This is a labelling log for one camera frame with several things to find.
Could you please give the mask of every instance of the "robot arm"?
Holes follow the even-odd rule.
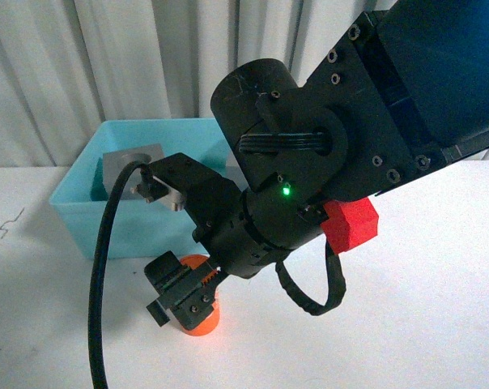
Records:
[[[249,188],[182,154],[150,164],[141,194],[163,183],[180,192],[193,239],[210,254],[197,275],[171,253],[150,264],[160,294],[150,312],[163,325],[171,308],[196,327],[227,275],[250,278],[276,263],[293,300],[324,313],[345,293],[336,254],[376,235],[367,196],[489,147],[489,0],[400,0],[364,12],[303,87],[280,61],[259,59],[221,81],[210,106]],[[315,306],[283,260],[323,232],[330,298]]]

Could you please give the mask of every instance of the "black strap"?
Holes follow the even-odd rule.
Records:
[[[280,284],[287,295],[291,297],[300,308],[313,316],[320,316],[339,306],[346,292],[345,278],[342,274],[340,258],[334,254],[328,242],[325,243],[325,268],[327,269],[329,292],[327,295],[327,302],[324,305],[321,305],[300,290],[287,272],[284,263],[278,262],[275,265],[275,271],[279,276]]]

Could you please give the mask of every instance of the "gear teeth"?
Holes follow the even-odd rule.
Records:
[[[218,271],[217,270],[213,270],[207,277],[205,277],[202,281],[202,283],[204,285],[208,284],[210,282],[210,280],[212,280],[215,275],[218,274]]]

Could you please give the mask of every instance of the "gray metal part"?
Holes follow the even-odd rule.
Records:
[[[229,180],[236,183],[239,190],[243,191],[248,188],[248,182],[246,181],[245,175],[237,163],[236,156],[234,156],[233,152],[228,153],[226,175]]]
[[[164,158],[164,152],[159,143],[150,144],[147,146],[128,148],[126,150],[120,150],[118,152],[106,152],[102,157],[102,173],[103,184],[108,195],[111,193],[113,185],[117,180],[118,175],[124,169],[124,167],[133,161],[141,161],[146,164],[161,160]],[[142,199],[139,194],[132,194],[130,188],[136,186],[141,181],[140,172],[135,171],[128,183],[126,184],[124,191],[122,192],[121,199],[123,200],[138,200]]]

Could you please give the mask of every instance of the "black cylindrical joint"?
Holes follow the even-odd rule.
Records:
[[[261,121],[255,106],[262,93],[297,88],[289,70],[277,59],[258,59],[235,69],[215,89],[210,108],[228,144],[235,148],[240,137]]]

